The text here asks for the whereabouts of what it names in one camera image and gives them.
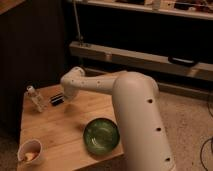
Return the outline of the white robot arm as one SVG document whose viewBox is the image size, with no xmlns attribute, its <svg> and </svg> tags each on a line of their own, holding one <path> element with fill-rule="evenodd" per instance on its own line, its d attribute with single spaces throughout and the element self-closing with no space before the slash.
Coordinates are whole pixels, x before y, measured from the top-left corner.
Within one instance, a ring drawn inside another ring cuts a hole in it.
<svg viewBox="0 0 213 171">
<path fill-rule="evenodd" d="M 110 94 L 128 171 L 177 171 L 158 108 L 156 81 L 138 72 L 86 77 L 74 67 L 60 80 L 64 95 Z"/>
</svg>

